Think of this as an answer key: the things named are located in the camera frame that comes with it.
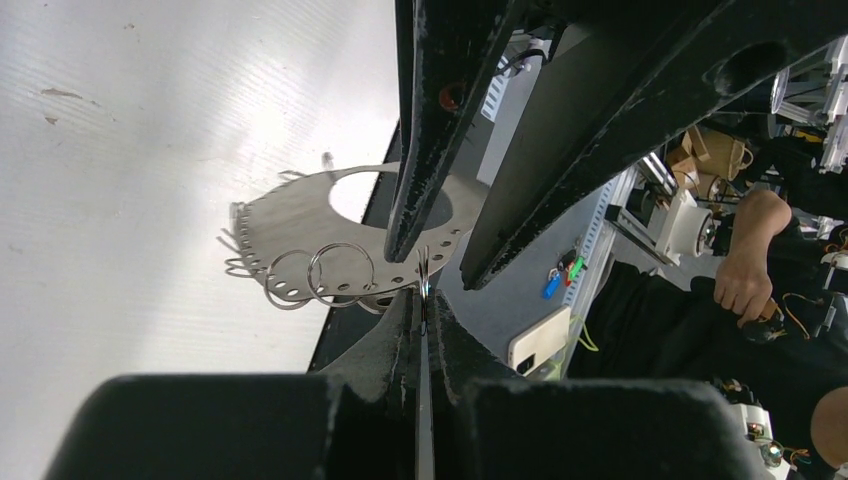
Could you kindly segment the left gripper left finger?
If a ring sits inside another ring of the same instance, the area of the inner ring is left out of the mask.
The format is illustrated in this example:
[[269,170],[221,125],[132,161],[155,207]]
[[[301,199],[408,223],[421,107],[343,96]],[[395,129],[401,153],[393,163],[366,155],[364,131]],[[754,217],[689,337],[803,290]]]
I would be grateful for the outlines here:
[[306,374],[112,378],[85,400],[50,479],[411,479],[408,364],[420,296]]

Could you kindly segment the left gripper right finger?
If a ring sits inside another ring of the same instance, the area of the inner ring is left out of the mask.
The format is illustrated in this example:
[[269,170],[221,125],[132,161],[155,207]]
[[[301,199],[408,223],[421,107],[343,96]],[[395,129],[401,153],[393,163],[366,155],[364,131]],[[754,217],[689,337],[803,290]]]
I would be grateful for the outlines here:
[[427,301],[439,479],[752,479],[756,455],[712,386],[534,382]]

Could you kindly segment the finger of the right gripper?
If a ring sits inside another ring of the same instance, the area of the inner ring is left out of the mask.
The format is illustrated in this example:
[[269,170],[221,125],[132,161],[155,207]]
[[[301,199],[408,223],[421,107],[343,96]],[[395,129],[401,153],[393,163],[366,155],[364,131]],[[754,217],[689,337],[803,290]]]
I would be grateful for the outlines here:
[[397,1],[401,159],[384,257],[414,250],[524,1]]
[[534,85],[460,264],[479,290],[572,205],[847,32],[843,1],[596,1]]

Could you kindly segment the person's forearm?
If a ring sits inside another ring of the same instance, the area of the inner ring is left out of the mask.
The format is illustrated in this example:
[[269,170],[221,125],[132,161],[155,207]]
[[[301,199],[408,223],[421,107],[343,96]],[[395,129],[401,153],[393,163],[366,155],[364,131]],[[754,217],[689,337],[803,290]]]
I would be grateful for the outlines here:
[[720,266],[730,280],[758,281],[766,275],[772,239],[789,225],[792,211],[776,193],[754,190],[737,205],[727,256]]

